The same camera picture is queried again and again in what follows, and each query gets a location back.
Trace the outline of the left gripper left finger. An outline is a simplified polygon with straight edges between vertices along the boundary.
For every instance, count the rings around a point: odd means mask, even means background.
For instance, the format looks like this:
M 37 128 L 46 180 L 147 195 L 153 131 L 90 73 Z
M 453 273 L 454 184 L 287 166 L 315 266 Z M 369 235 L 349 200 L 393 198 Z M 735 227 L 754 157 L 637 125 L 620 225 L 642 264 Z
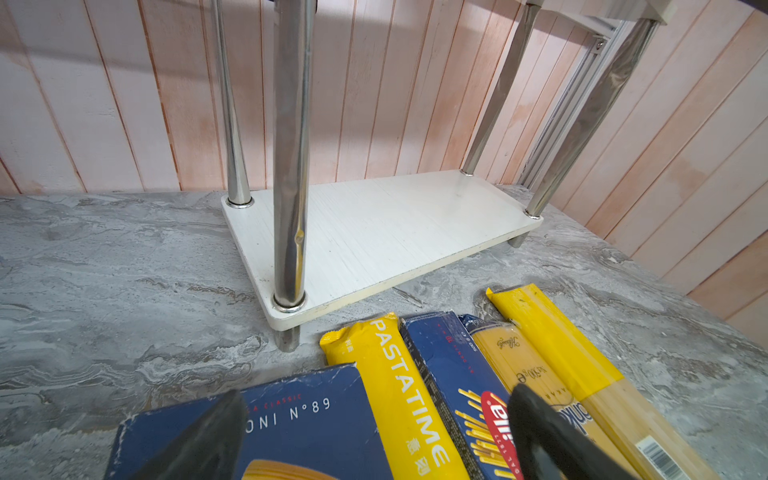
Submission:
M 247 419 L 243 395 L 228 391 L 131 479 L 233 479 Z

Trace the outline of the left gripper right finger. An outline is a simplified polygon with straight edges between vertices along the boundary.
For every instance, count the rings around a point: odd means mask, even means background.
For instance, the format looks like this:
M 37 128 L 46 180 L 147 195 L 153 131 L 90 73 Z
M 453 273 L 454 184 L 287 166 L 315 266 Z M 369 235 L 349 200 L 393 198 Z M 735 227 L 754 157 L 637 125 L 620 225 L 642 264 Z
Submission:
M 568 424 L 529 387 L 507 403 L 509 426 L 525 479 L 632 479 L 634 476 Z

